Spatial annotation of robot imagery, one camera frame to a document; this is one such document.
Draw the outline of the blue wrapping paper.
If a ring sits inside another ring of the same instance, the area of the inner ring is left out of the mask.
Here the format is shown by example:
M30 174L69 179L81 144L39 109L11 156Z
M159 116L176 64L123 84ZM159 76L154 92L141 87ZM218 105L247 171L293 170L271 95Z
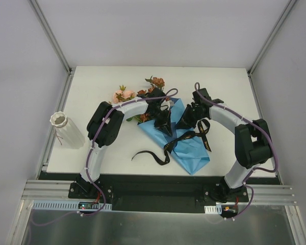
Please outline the blue wrapping paper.
M194 131L192 129L176 129L176 123L180 120L185 106L181 99L171 99L171 101L174 102L171 107L172 137L156 129L153 119L139 124L139 128L162 149L164 145L182 136L187 131ZM179 141L174 150L169 153L169 157L172 157L190 175L195 174L210 162L208 151L200 137Z

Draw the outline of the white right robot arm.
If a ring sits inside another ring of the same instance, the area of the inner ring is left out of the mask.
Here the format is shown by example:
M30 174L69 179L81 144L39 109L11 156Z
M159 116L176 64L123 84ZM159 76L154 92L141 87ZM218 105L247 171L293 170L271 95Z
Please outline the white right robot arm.
M228 108L222 100L211 99L205 88L196 88L193 102L186 106L176 128L192 129L205 118L221 124L235 137L236 161L219 185L209 191L212 200L226 203L242 191L255 169L260 169L261 164L274 157L272 140L265 120L249 121Z

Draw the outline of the orange and pink flower bouquet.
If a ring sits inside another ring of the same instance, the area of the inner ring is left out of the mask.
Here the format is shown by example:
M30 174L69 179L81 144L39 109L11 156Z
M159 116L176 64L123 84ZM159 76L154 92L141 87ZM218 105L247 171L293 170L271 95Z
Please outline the orange and pink flower bouquet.
M165 81L163 78L157 78L157 77L151 76L149 79L145 79L145 81L147 81L151 85L151 87L147 90L139 90L136 93L132 90L127 90L124 85L119 86L119 90L117 90L113 95L113 101L109 102L109 104L117 104L121 102L126 102L126 101L134 99L135 96L138 96L138 95L148 96L150 93L152 93L152 91L155 88L158 88L161 91L164 90ZM133 116L127 119L127 121L136 120L138 123L144 123L146 121L152 120L153 118L154 117L151 114L144 113L144 114Z

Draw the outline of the black ribbon with gold letters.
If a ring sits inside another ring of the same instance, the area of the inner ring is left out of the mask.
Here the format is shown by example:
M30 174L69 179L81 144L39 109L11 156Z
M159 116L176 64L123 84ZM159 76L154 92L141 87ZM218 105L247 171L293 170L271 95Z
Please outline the black ribbon with gold letters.
M143 151L139 151L137 152L132 159L137 156L138 154L143 154L143 153L148 153L150 155L152 155L152 157L154 158L154 160L161 166L166 165L170 162L170 157L169 157L169 153L171 153L174 148L176 147L177 143L179 141L183 141L183 140L187 140L187 139L192 139L194 137L200 137L203 141L203 145L206 148L207 151L211 152L211 148L210 145L208 143L208 139L206 137L206 134L209 132L210 130L210 123L208 120L206 119L201 119L198 121L197 123L198 126L198 130L199 132L196 133L195 131L187 131L186 133L184 133L182 136L172 140L171 142L167 143L166 145L164 145L163 150L164 150L164 155L165 155L165 159L161 160L154 152L152 151L148 151L148 150L143 150Z

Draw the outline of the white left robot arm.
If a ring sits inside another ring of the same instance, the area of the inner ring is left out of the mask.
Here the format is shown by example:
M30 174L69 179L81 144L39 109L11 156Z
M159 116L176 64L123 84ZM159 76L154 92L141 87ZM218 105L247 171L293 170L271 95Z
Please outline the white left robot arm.
M76 178L76 187L88 199L97 194L95 181L100 176L100 167L106 149L117 138L121 124L134 116L148 114L155 120L154 127L172 136L171 106L164 102L173 95L154 88L151 93L139 94L133 99L117 104L102 102L91 117L88 125L89 151L86 163Z

